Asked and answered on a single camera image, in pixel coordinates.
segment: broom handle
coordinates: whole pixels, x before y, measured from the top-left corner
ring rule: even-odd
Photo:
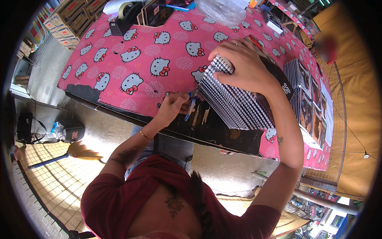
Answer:
[[[67,157],[69,157],[68,153],[66,153],[64,155],[61,155],[61,156],[59,156],[57,158],[52,158],[52,159],[44,161],[44,162],[40,162],[40,163],[37,163],[37,164],[34,164],[34,165],[30,165],[30,166],[28,166],[28,169],[34,169],[34,168],[37,168],[37,167],[43,166],[45,164],[49,164],[51,162],[54,162],[54,161],[57,161],[57,160],[60,160],[60,159],[63,159],[63,158],[67,158]]]

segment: black bag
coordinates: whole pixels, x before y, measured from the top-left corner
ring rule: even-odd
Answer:
[[[36,120],[40,123],[40,125],[45,129],[45,134],[41,138],[37,138],[36,140],[32,141],[32,119]],[[25,143],[32,145],[37,141],[40,141],[42,138],[46,135],[47,128],[45,125],[37,120],[32,113],[22,113],[17,119],[17,127],[16,127],[16,141],[20,143]]]

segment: arm tattoo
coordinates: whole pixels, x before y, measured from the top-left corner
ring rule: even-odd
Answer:
[[[142,152],[144,148],[144,145],[136,145],[127,150],[123,150],[121,153],[118,153],[118,157],[110,159],[123,165],[130,164],[137,158],[138,154]]]
[[[283,138],[283,137],[278,137],[278,136],[277,136],[277,142],[278,142],[279,145],[280,145],[283,141],[284,141],[284,138]]]
[[[173,219],[175,215],[178,214],[177,212],[180,211],[181,208],[184,208],[182,202],[176,198],[175,194],[173,194],[172,198],[167,197],[167,201],[165,201],[165,203],[167,203],[167,208],[170,209],[171,217]]]

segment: red t-shirt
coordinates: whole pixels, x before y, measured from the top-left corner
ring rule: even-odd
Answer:
[[[176,163],[157,154],[138,165],[125,182],[112,174],[98,175],[86,188],[81,199],[81,214],[85,224],[98,237],[125,239],[138,210],[163,182],[173,185],[178,193],[195,208],[191,177]],[[216,238],[269,238],[280,219],[274,208],[253,205],[241,216],[229,213],[204,185],[204,203],[213,214]]]

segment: jeans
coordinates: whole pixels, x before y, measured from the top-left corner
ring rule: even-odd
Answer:
[[[131,136],[136,133],[140,133],[142,127],[134,125]],[[130,175],[130,173],[145,159],[150,157],[154,151],[154,140],[151,140],[141,155],[138,157],[137,161],[126,171],[125,179]],[[194,143],[166,136],[163,134],[158,134],[158,154],[164,156],[168,160],[177,163],[180,167],[190,171],[191,159],[194,151]]]

